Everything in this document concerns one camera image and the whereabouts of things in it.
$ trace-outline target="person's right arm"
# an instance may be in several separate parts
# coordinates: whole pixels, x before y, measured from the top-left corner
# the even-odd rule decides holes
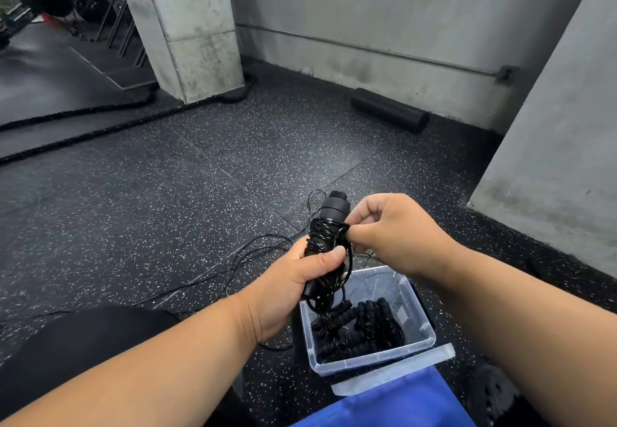
[[[616,424],[617,315],[456,243],[403,194],[368,196],[347,222],[354,246],[433,283],[548,421]]]

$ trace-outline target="concrete pillar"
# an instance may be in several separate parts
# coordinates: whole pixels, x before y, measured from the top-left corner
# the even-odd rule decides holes
[[[230,0],[128,0],[160,87],[195,102],[243,86]]]

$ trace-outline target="clear plastic container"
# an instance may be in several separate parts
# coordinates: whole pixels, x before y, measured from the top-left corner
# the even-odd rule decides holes
[[[307,345],[308,364],[321,377],[343,370],[358,369],[359,367],[366,367],[387,360],[400,359],[435,345],[437,340],[435,331],[405,276],[392,271],[387,266],[353,271],[345,285],[345,292],[347,294],[346,298],[351,300],[354,306],[358,302],[377,300],[381,297],[385,298],[390,304],[394,318],[403,328],[406,344],[394,349],[388,349],[387,351],[362,355],[352,359],[317,363],[317,348],[310,327],[311,322],[317,318],[317,315],[311,311],[306,302],[301,302],[300,313],[302,315],[304,340]],[[341,297],[342,293],[339,293],[337,297],[338,302],[341,301]],[[353,322],[346,326],[352,328]]]

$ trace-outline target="gray wall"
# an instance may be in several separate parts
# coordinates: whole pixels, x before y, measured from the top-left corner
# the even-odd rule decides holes
[[[617,277],[617,0],[582,0],[470,205]]]
[[[580,0],[232,0],[241,51],[502,133]],[[513,88],[474,75],[242,25],[469,67],[523,69]]]

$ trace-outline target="person's left thumb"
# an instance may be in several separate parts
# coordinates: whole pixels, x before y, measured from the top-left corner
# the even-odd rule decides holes
[[[345,247],[339,245],[328,253],[317,253],[297,261],[297,272],[304,281],[323,276],[339,267],[345,259]]]

